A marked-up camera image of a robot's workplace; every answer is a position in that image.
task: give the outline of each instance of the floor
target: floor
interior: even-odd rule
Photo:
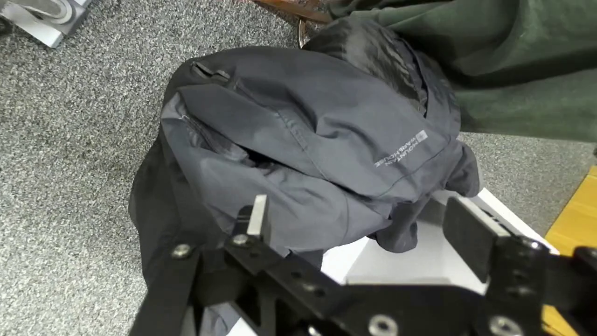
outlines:
[[[127,194],[187,58],[290,44],[248,0],[103,0],[58,50],[0,39],[0,334],[127,334],[146,283]],[[485,184],[545,231],[592,145],[467,134]]]
[[[547,239],[567,255],[577,246],[597,248],[597,166],[586,175],[569,203],[560,212]]]

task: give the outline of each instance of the black metal frame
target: black metal frame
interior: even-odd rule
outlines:
[[[452,285],[338,285],[304,259],[235,233],[220,250],[172,246],[131,334],[178,336],[189,306],[200,324],[204,308],[220,302],[267,336],[536,336],[543,304],[579,334],[597,334],[595,250],[564,257],[536,240],[502,237],[491,248],[489,278],[485,295]]]

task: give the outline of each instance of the fabric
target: fabric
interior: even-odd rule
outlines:
[[[237,48],[179,67],[131,192],[146,278],[176,240],[219,246],[256,194],[269,196],[269,244],[314,259],[366,235],[409,250],[433,190],[476,194],[452,91],[401,52],[422,106],[323,52]]]
[[[416,61],[435,69],[435,76],[448,86],[448,80],[439,71],[437,63],[416,52],[392,30],[383,28],[373,20],[362,18],[340,18],[321,30],[304,44],[304,50],[316,50],[332,58],[344,59],[353,67],[381,78],[385,84],[409,99],[416,112],[426,114],[428,89],[424,89],[424,76],[415,67]],[[411,250],[416,242],[418,214],[428,205],[428,198],[407,207],[394,207],[392,226],[370,235],[375,237],[387,250]]]
[[[595,0],[360,2],[331,13],[375,18],[437,59],[463,130],[597,142]]]

